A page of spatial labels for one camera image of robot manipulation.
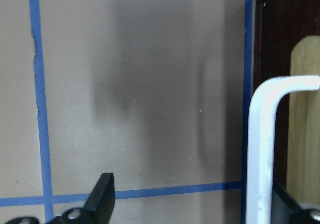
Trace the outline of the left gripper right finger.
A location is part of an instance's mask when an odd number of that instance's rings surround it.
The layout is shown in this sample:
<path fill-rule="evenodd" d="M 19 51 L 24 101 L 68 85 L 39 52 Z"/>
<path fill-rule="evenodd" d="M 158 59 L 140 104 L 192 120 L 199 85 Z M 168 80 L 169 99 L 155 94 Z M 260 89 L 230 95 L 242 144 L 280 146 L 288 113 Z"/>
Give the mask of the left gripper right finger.
<path fill-rule="evenodd" d="M 272 189 L 273 224 L 319 224 L 320 207 L 298 203 L 279 183 Z"/>

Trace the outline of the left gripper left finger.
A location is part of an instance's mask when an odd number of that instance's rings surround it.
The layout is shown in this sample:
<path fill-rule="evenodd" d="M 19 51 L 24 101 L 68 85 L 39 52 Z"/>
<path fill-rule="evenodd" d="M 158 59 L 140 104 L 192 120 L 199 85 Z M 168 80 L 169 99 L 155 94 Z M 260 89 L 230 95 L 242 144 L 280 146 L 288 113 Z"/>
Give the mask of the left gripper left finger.
<path fill-rule="evenodd" d="M 51 224 L 108 224 L 116 202 L 113 173 L 103 173 L 83 207 L 74 207 L 50 221 Z"/>

